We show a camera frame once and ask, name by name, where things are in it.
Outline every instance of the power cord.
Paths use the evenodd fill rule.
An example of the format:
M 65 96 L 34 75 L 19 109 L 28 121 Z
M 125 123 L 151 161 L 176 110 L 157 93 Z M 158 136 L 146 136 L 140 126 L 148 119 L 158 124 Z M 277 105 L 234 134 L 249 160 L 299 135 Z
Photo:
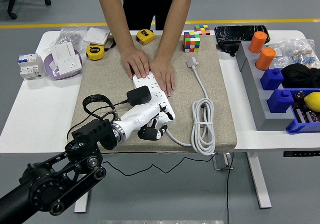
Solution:
M 191 144 L 183 143 L 176 139 L 171 132 L 167 129 L 166 133 L 169 137 L 181 146 L 193 147 L 197 153 L 209 156 L 212 155 L 216 148 L 216 137 L 214 131 L 214 103 L 211 99 L 208 98 L 207 91 L 202 84 L 199 75 L 196 71 L 197 61 L 194 57 L 190 57 L 187 60 L 187 66 L 192 68 L 194 74 L 204 92 L 205 98 L 195 101 L 192 104 L 192 113 L 193 113 L 193 128 L 191 133 Z M 201 109 L 203 109 L 203 119 L 201 120 Z M 208 142 L 204 141 L 204 137 L 208 136 Z
M 173 168 L 171 168 L 169 171 L 165 172 L 163 171 L 161 168 L 157 167 L 156 165 L 154 164 L 151 164 L 150 167 L 146 168 L 146 169 L 143 169 L 143 170 L 140 170 L 138 172 L 135 172 L 135 173 L 132 173 L 132 174 L 125 174 L 123 171 L 121 171 L 120 169 L 114 167 L 109 161 L 105 161 L 103 163 L 108 163 L 113 169 L 117 170 L 118 172 L 120 172 L 121 174 L 123 174 L 124 176 L 126 177 L 130 177 L 130 176 L 133 176 L 133 175 L 136 175 L 138 173 L 142 173 L 142 172 L 145 172 L 147 170 L 149 170 L 150 168 L 152 167 L 155 167 L 157 169 L 159 169 L 161 172 L 163 172 L 164 174 L 167 174 L 169 172 L 171 172 L 173 169 L 175 169 L 179 164 L 181 164 L 183 162 L 184 159 L 189 159 L 189 160 L 192 160 L 192 161 L 197 161 L 197 162 L 210 162 L 212 160 L 212 158 L 214 158 L 216 154 L 213 154 L 212 157 L 209 159 L 209 160 L 200 160 L 200 159 L 193 159 L 193 158 L 188 158 L 188 157 L 184 157 L 181 159 L 180 162 L 178 162 L 178 164 L 176 164 Z
M 230 170 L 232 167 L 232 163 L 234 162 L 234 156 L 235 156 L 235 154 L 233 153 L 230 168 L 228 171 L 228 177 L 226 178 L 226 223 L 227 224 L 229 224 L 229 176 L 230 176 Z

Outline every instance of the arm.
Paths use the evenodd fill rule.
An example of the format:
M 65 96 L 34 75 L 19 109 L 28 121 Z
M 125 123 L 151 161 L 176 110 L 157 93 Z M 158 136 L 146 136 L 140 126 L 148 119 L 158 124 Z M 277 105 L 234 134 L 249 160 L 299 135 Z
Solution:
M 167 15 L 162 38 L 150 69 L 167 96 L 175 90 L 174 71 L 171 59 L 184 28 L 191 0 L 173 0 Z
M 99 0 L 108 27 L 119 47 L 121 62 L 132 79 L 130 66 L 138 78 L 149 74 L 149 59 L 146 53 L 137 49 L 130 35 L 121 0 Z

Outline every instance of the blue block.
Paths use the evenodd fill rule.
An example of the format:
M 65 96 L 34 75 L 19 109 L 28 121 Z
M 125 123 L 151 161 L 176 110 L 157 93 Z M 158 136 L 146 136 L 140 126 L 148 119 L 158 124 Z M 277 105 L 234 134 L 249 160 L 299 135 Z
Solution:
M 279 68 L 267 69 L 260 79 L 263 90 L 275 90 L 282 83 L 284 77 Z
M 289 90 L 276 89 L 267 100 L 271 113 L 285 113 L 294 103 Z

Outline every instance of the tape measure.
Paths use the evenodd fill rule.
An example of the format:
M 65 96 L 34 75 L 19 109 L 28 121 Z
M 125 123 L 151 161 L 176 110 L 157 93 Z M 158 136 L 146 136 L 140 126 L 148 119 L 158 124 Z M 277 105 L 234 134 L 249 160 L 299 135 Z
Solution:
M 136 39 L 140 44 L 146 45 L 155 39 L 155 34 L 151 30 L 142 29 L 136 34 Z
M 86 55 L 88 59 L 99 60 L 105 55 L 105 49 L 102 45 L 89 45 L 86 49 Z

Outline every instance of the wall socket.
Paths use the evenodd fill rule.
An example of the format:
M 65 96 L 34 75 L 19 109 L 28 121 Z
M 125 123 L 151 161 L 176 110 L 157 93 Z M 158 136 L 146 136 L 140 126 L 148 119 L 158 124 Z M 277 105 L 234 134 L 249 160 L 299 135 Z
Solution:
M 78 55 L 59 60 L 58 61 L 59 74 L 68 74 L 79 71 L 82 69 L 82 65 Z

